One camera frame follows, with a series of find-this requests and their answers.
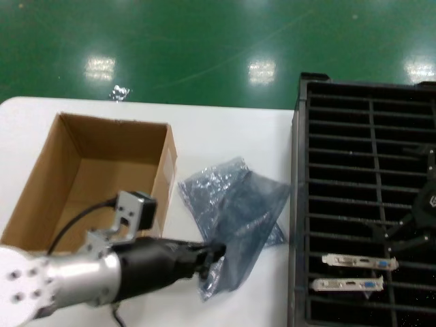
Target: plastic bag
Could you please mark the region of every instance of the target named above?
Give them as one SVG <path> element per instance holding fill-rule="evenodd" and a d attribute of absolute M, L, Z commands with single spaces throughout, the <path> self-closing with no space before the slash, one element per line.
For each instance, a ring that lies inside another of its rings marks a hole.
<path fill-rule="evenodd" d="M 178 184 L 181 197 L 191 211 L 204 240 L 209 238 L 219 206 L 230 188 L 244 179 L 250 169 L 242 158 L 212 166 Z M 280 245 L 286 238 L 275 224 L 265 247 Z"/>
<path fill-rule="evenodd" d="M 224 243 L 225 256 L 200 281 L 203 300 L 238 288 L 250 275 L 290 195 L 290 186 L 254 172 L 233 185 L 219 205 L 207 241 Z"/>

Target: screw hole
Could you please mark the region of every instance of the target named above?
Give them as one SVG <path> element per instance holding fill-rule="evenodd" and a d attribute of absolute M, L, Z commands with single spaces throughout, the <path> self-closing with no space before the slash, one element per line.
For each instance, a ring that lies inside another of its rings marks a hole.
<path fill-rule="evenodd" d="M 36 290 L 34 293 L 32 293 L 33 298 L 39 298 L 41 296 L 41 290 Z"/>
<path fill-rule="evenodd" d="M 38 269 L 33 268 L 33 269 L 29 270 L 29 272 L 27 274 L 29 277 L 35 276 L 36 274 L 38 274 Z"/>
<path fill-rule="evenodd" d="M 15 270 L 9 274 L 9 279 L 14 280 L 20 278 L 21 272 L 19 270 Z"/>
<path fill-rule="evenodd" d="M 12 297 L 12 302 L 17 303 L 24 300 L 25 295 L 23 293 L 17 293 Z"/>

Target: white table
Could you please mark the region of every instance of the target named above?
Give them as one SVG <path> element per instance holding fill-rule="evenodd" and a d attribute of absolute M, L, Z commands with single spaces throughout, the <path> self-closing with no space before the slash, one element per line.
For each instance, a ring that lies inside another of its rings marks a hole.
<path fill-rule="evenodd" d="M 173 106 L 17 97 L 0 106 L 0 231 L 3 231 L 58 112 L 109 119 L 168 122 L 178 151 L 176 181 L 204 167 L 241 156 L 256 172 L 290 183 L 293 111 Z M 288 230 L 289 201 L 279 219 Z M 167 238 L 200 240 L 200 233 L 173 191 L 163 231 Z M 263 250 L 243 286 L 202 303 L 197 280 L 126 300 L 127 327 L 285 326 L 287 245 Z M 115 326 L 109 309 L 78 305 L 29 326 Z"/>

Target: metal bracket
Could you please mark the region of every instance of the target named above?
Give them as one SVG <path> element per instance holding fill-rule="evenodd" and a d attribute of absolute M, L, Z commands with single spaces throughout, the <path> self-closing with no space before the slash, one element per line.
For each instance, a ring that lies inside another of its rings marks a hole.
<path fill-rule="evenodd" d="M 316 292 L 373 292 L 383 290 L 380 278 L 319 278 L 312 283 Z"/>
<path fill-rule="evenodd" d="M 120 191 L 115 207 L 115 220 L 108 230 L 88 231 L 87 241 L 81 251 L 95 253 L 99 258 L 108 254 L 111 246 L 129 244 L 136 240 L 145 199 L 126 191 Z M 121 226 L 126 225 L 128 231 L 121 236 Z"/>
<path fill-rule="evenodd" d="M 329 266 L 369 268 L 377 270 L 395 270 L 399 266 L 398 261 L 395 258 L 372 258 L 345 254 L 323 255 L 322 261 Z"/>

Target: metal grate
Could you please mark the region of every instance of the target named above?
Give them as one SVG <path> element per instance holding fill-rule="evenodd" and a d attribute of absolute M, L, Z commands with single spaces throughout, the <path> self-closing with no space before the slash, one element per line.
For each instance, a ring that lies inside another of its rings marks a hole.
<path fill-rule="evenodd" d="M 314 292 L 309 285 L 316 278 L 368 273 L 327 266 L 324 254 L 390 257 L 371 226 L 398 224 L 426 182 L 426 158 L 404 148 L 436 144 L 436 93 L 330 80 L 302 87 L 297 175 L 305 186 L 297 199 L 291 307 L 304 314 L 291 314 L 321 326 L 434 326 L 436 252 L 399 260 L 394 272 L 378 272 L 385 290 L 369 300 Z"/>

